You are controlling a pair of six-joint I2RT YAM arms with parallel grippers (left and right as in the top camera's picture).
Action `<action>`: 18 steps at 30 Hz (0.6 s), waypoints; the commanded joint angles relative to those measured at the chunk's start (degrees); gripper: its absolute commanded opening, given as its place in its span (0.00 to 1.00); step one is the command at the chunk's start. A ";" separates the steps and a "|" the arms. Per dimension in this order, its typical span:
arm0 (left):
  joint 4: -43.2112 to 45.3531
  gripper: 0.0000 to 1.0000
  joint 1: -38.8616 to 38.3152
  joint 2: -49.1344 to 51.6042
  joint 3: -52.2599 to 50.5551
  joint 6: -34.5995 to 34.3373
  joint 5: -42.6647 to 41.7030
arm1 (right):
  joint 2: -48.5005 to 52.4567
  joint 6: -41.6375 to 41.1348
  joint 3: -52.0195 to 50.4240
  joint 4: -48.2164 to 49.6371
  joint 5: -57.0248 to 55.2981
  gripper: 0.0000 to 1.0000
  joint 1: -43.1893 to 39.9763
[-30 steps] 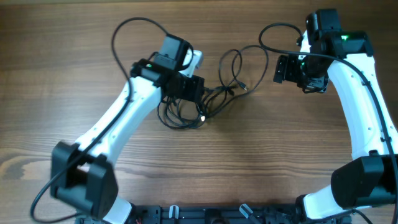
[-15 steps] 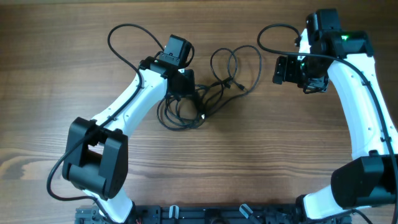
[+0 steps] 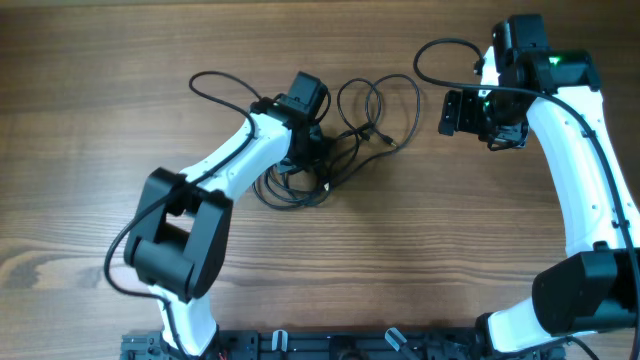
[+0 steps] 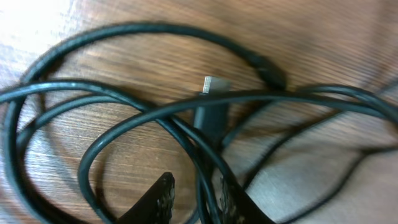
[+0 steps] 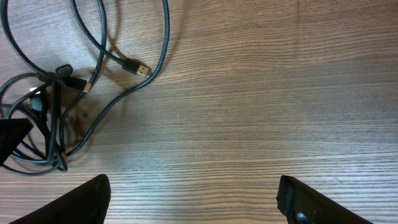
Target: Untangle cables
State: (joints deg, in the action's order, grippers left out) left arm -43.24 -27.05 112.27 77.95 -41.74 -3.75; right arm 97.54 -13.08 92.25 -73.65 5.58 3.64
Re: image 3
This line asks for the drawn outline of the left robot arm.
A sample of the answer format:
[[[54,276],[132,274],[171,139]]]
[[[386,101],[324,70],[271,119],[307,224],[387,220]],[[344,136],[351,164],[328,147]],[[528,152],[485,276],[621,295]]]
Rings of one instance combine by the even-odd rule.
[[[224,357],[209,290],[224,263],[234,204],[271,169],[296,174],[320,166],[327,150],[319,123],[329,106],[327,86],[300,72],[287,93],[241,109],[241,128],[205,159],[147,177],[120,238],[125,263],[160,307],[163,328],[148,336],[150,355]]]

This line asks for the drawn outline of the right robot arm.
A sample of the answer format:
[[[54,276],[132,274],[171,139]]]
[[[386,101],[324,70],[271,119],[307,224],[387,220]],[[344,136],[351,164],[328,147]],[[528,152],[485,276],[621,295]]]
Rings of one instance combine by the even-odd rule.
[[[639,326],[639,212],[604,121],[588,52],[552,49],[541,16],[496,24],[479,84],[451,83],[438,130],[476,135],[493,151],[535,135],[564,220],[566,258],[538,274],[530,296],[481,316],[466,347],[479,359],[552,359],[586,334]]]

